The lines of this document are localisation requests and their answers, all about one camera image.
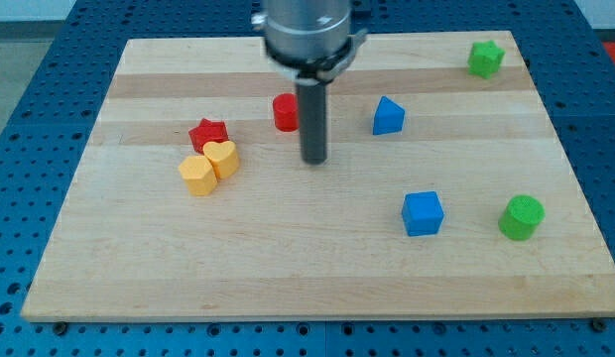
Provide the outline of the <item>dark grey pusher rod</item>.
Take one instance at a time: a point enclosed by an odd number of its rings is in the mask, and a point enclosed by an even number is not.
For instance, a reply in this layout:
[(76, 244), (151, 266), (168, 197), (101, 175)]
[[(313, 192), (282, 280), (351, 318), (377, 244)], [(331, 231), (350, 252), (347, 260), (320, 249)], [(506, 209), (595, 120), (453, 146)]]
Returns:
[(302, 160), (320, 165), (327, 159), (326, 86), (296, 85)]

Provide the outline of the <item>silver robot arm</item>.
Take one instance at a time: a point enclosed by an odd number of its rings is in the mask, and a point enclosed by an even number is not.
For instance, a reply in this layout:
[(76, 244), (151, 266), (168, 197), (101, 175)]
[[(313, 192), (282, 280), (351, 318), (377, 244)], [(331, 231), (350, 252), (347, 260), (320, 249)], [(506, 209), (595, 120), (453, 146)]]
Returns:
[(327, 87), (353, 63), (368, 32), (351, 32), (346, 0), (265, 0), (251, 15), (265, 54), (295, 85), (301, 157), (308, 165), (328, 158)]

